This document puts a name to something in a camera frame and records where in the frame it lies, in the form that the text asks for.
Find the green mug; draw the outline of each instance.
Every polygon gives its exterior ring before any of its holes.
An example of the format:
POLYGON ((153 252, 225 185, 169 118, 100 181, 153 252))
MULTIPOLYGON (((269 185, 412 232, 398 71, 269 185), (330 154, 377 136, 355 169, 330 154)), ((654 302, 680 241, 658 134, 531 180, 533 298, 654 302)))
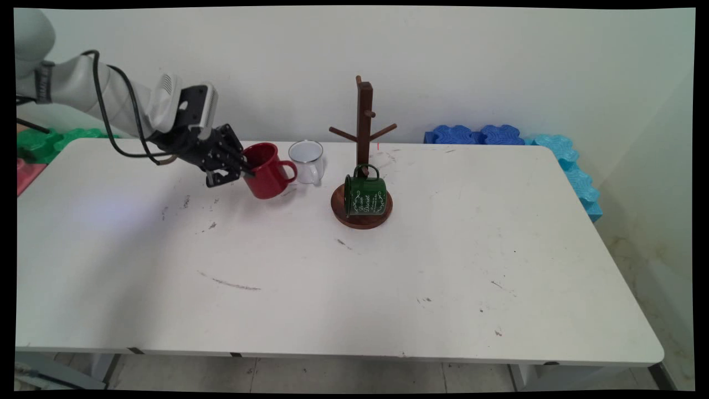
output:
POLYGON ((379 169, 368 163, 357 165, 352 177, 345 178, 345 216, 379 215, 386 209, 386 184, 379 177, 379 169), (376 171, 376 178, 360 175, 360 168, 367 166, 376 171))

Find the round wooden base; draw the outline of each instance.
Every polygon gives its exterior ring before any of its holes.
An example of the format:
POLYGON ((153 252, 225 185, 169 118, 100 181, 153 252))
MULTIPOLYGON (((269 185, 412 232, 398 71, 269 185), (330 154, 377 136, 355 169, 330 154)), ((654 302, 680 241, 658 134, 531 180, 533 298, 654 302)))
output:
POLYGON ((384 213, 376 216, 362 216, 353 215, 350 217, 345 216, 345 185, 339 186, 333 192, 330 198, 330 206, 333 208, 333 213, 335 217, 342 224, 347 227, 359 230, 373 229, 378 225, 384 223, 391 213, 391 208, 393 207, 393 200, 391 199, 391 194, 386 192, 386 208, 384 213))

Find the white mug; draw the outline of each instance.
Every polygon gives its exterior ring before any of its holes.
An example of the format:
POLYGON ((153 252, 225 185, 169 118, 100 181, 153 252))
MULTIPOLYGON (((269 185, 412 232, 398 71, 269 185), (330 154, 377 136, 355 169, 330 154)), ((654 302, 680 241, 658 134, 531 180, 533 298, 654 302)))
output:
POLYGON ((288 156, 298 168, 297 180, 301 183, 318 183, 323 178, 323 146, 317 141, 302 140, 288 149, 288 156))

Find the silver mug rim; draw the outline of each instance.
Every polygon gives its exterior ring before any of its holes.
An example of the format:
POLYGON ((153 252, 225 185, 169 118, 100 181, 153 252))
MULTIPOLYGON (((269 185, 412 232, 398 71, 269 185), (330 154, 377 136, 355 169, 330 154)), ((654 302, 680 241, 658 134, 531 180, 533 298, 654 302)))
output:
POLYGON ((307 140, 307 139, 306 139, 306 140, 296 141, 295 143, 291 144, 290 147, 288 147, 288 158, 290 158, 290 159, 291 159, 293 162, 295 162, 295 163, 300 163, 300 164, 303 164, 303 165, 308 164, 308 163, 316 162, 317 160, 319 160, 320 158, 323 157, 323 154, 324 154, 324 153, 325 153, 325 149, 323 148, 323 145, 320 144, 319 142, 315 141, 315 140, 307 140), (293 146, 295 146, 296 144, 304 143, 304 142, 306 142, 306 141, 309 142, 309 143, 315 143, 315 144, 319 145, 319 146, 320 146, 320 155, 318 155, 318 157, 315 158, 315 159, 313 159, 313 160, 294 160, 294 159, 293 159, 293 156, 291 156, 291 148, 293 148, 293 146))

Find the red enamel mug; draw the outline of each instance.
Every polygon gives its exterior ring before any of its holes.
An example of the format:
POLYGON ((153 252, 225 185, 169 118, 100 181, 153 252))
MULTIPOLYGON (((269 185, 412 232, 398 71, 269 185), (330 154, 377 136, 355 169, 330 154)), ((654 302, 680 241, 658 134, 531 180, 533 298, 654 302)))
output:
POLYGON ((258 143, 246 148, 242 153, 252 166, 253 176, 244 174, 246 184, 260 200, 268 200, 288 187, 298 177, 296 165, 289 160, 278 159, 278 147, 271 143, 258 143), (293 169, 293 177, 288 179, 283 165, 293 169))

